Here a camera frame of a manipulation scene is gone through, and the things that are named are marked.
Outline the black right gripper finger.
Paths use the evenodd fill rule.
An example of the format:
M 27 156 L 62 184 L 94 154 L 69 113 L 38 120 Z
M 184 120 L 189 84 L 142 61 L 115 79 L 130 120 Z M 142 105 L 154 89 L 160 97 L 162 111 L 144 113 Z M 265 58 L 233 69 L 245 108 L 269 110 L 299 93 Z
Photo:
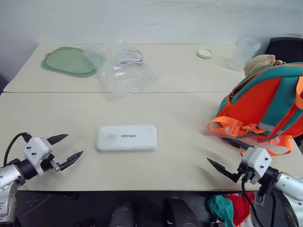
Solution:
M 245 142 L 240 140 L 230 139 L 230 138 L 222 138 L 223 141 L 227 142 L 228 144 L 232 145 L 233 147 L 240 148 L 240 149 L 248 149 L 253 147 Z
M 209 163 L 218 171 L 220 172 L 221 174 L 223 174 L 224 176 L 228 177 L 229 179 L 231 179 L 233 182 L 237 182 L 240 178 L 240 174 L 239 173 L 231 173 L 229 171 L 227 171 L 225 169 L 224 166 L 222 166 L 221 164 L 207 158 L 207 160 L 209 161 Z

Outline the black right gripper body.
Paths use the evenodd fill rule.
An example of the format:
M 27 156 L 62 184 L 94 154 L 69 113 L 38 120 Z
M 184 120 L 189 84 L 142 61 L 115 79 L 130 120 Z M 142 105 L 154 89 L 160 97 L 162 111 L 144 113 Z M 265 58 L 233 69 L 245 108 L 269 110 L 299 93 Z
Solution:
M 237 170 L 238 174 L 242 176 L 242 181 L 245 183 L 254 176 L 254 169 L 245 163 L 240 163 Z

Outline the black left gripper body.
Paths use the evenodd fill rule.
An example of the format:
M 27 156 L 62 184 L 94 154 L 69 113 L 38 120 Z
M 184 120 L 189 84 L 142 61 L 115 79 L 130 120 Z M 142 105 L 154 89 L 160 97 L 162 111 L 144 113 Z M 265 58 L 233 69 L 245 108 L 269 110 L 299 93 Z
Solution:
M 55 171 L 61 171 L 61 165 L 54 161 L 54 155 L 50 154 L 48 158 L 44 159 L 40 164 L 43 172 L 48 171 L 49 169 L 54 169 Z

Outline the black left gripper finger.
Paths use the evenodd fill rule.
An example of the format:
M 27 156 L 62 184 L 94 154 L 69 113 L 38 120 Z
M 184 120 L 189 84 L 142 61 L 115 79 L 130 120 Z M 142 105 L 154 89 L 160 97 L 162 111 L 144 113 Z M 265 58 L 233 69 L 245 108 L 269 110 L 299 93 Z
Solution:
M 68 157 L 64 163 L 62 163 L 62 164 L 57 163 L 58 168 L 56 169 L 56 171 L 63 171 L 64 169 L 68 168 L 69 166 L 74 164 L 82 154 L 83 154 L 83 151 L 80 151 L 80 152 L 75 153 L 74 155 Z
M 60 135 L 55 135 L 52 137 L 47 138 L 46 140 L 51 144 L 54 145 L 58 142 L 60 142 L 61 140 L 63 140 L 64 138 L 66 138 L 68 136 L 68 134 L 60 134 Z

